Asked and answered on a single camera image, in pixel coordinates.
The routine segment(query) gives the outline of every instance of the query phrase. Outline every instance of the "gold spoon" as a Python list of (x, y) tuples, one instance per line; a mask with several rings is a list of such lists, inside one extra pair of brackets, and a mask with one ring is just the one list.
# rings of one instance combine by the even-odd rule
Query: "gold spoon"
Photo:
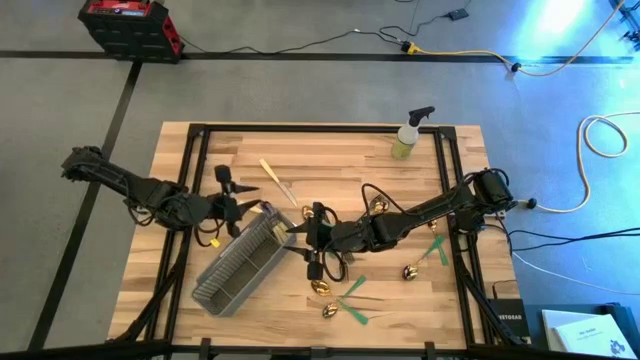
[[(435, 220), (430, 221), (427, 224), (431, 228), (431, 231), (433, 232), (433, 234), (435, 235), (436, 221)], [(402, 269), (402, 278), (407, 281), (415, 279), (416, 276), (418, 276), (418, 266), (420, 266), (420, 263), (422, 262), (422, 260), (424, 260), (427, 257), (427, 255), (429, 255), (433, 250), (440, 247), (443, 241), (444, 241), (444, 236), (436, 235), (435, 241), (433, 242), (433, 244), (431, 244), (427, 252), (424, 253), (424, 255), (422, 255), (422, 257), (420, 257), (420, 259), (418, 259), (418, 261), (416, 261), (415, 264), (409, 264), (405, 266), (404, 269)]]

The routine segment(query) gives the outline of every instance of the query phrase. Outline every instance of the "yellow cable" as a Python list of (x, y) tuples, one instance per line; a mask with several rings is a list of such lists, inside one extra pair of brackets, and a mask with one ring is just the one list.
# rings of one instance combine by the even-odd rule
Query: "yellow cable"
[[(519, 68), (518, 71), (520, 71), (523, 74), (529, 75), (529, 76), (550, 76), (550, 75), (553, 75), (553, 74), (557, 73), (558, 71), (564, 69), (567, 65), (571, 64), (578, 56), (580, 56), (580, 54), (584, 51), (584, 49), (586, 49), (587, 46), (589, 46), (589, 44), (591, 44), (591, 42), (600, 34), (600, 32), (602, 32), (602, 30), (605, 28), (605, 26), (607, 26), (607, 24), (609, 24), (611, 19), (613, 19), (613, 17), (616, 15), (616, 12), (618, 12), (618, 10), (620, 10), (620, 8), (624, 4), (624, 2), (625, 2), (625, 0), (620, 0), (620, 3), (618, 3), (618, 6), (616, 6), (616, 8), (611, 13), (611, 15), (609, 15), (609, 17), (607, 18), (607, 21), (605, 21), (604, 24), (602, 24), (602, 26), (600, 26), (598, 31), (596, 31), (596, 33), (593, 34), (591, 39), (589, 39), (589, 41), (587, 41), (587, 43), (584, 44), (584, 46), (580, 49), (580, 51), (578, 51), (574, 56), (572, 56), (571, 59), (569, 59), (566, 63), (562, 64), (557, 69), (555, 69), (553, 71), (550, 71), (548, 73), (540, 73), (540, 74), (528, 72), (526, 70), (522, 70), (522, 68)], [(504, 66), (506, 66), (507, 69), (509, 69), (509, 70), (511, 70), (511, 67), (514, 64), (514, 63), (510, 62), (509, 60), (505, 59), (503, 56), (501, 56), (501, 55), (499, 55), (499, 54), (497, 54), (497, 53), (495, 53), (495, 52), (493, 52), (491, 50), (426, 51), (426, 50), (422, 50), (421, 48), (416, 46), (414, 43), (411, 43), (411, 46), (407, 50), (407, 54), (413, 55), (413, 54), (416, 54), (416, 53), (425, 54), (425, 55), (478, 55), (478, 54), (491, 55), (491, 56), (495, 56), (496, 58), (500, 59), (500, 61), (502, 61)]]

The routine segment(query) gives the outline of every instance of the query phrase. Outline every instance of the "black clamp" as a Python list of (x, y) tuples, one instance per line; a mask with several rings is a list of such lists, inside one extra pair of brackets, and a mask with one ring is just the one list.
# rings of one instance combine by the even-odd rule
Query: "black clamp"
[(422, 360), (436, 360), (436, 345), (431, 341), (424, 343), (424, 355)]
[(218, 354), (212, 354), (209, 352), (211, 347), (211, 338), (202, 338), (200, 341), (200, 352), (198, 353), (198, 360), (213, 360)]

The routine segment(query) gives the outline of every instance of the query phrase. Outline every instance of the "black metal frame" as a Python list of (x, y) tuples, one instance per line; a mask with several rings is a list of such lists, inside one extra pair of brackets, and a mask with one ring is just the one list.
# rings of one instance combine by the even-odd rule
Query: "black metal frame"
[[(338, 132), (338, 133), (395, 133), (397, 127), (390, 126), (324, 126), (324, 125), (210, 125), (191, 124), (187, 133), (187, 141), (180, 166), (178, 183), (185, 185), (191, 154), (193, 152), (196, 139), (201, 136), (200, 148), (195, 167), (195, 176), (192, 185), (192, 192), (200, 191), (200, 184), (203, 176), (204, 165), (209, 147), (210, 135), (214, 131), (243, 131), (243, 132)], [(442, 191), (450, 188), (447, 175), (447, 166), (444, 156), (443, 139), (450, 143), (453, 169), (456, 181), (462, 181), (462, 165), (458, 152), (458, 143), (454, 127), (422, 127), (422, 134), (432, 134), (435, 140), (436, 156), (438, 160), (438, 171), (440, 173)], [(496, 346), (491, 330), (494, 330), (502, 340), (502, 344), (514, 345), (510, 342), (508, 329), (502, 324), (495, 312), (492, 310), (485, 297), (484, 285), (482, 282), (482, 270), (476, 248), (476, 235), (466, 235), (469, 246), (469, 260), (472, 268), (470, 273), (462, 259), (460, 244), (458, 240), (459, 232), (456, 230), (455, 218), (450, 216), (449, 235), (453, 250), (453, 264), (456, 275), (456, 285), (460, 301), (460, 311), (462, 315), (463, 331), (467, 349), (462, 350), (437, 350), (432, 342), (425, 342), (424, 349), (379, 349), (379, 348), (327, 348), (327, 347), (246, 347), (246, 346), (215, 346), (211, 345), (211, 339), (202, 339), (201, 345), (173, 345), (172, 339), (178, 314), (180, 292), (186, 269), (186, 260), (189, 252), (191, 240), (191, 230), (183, 231), (180, 249), (177, 259), (169, 270), (171, 251), (175, 242), (176, 231), (167, 231), (161, 261), (158, 267), (158, 277), (156, 279), (155, 293), (147, 306), (142, 310), (138, 318), (131, 324), (129, 329), (115, 340), (109, 340), (105, 344), (86, 345), (77, 347), (66, 347), (45, 350), (28, 350), (0, 354), (0, 360), (18, 359), (139, 359), (164, 355), (165, 359), (170, 359), (173, 353), (199, 353), (200, 359), (212, 359), (218, 354), (270, 354), (270, 355), (302, 355), (311, 358), (324, 358), (337, 355), (365, 355), (365, 356), (419, 356), (423, 359), (435, 359), (436, 357), (471, 357), (477, 359), (512, 359), (518, 357), (525, 359), (584, 359), (584, 355), (556, 353), (532, 349), (526, 346)], [(169, 304), (167, 323), (164, 329), (163, 338), (156, 340), (155, 330), (159, 316), (159, 305), (173, 287)], [(482, 329), (484, 333), (485, 345), (476, 344), (474, 340), (471, 310), (467, 296), (469, 291), (478, 302), (482, 317)], [(145, 330), (144, 340), (136, 341), (142, 330)]]

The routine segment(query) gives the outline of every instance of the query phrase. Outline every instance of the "spray bottle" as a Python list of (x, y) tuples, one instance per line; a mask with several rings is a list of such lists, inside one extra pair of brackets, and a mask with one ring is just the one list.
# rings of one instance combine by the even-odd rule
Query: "spray bottle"
[(397, 160), (404, 160), (411, 155), (411, 150), (418, 142), (420, 134), (418, 127), (423, 117), (429, 118), (429, 114), (436, 111), (436, 108), (429, 106), (422, 109), (409, 111), (409, 121), (398, 130), (396, 142), (391, 147), (391, 156)]

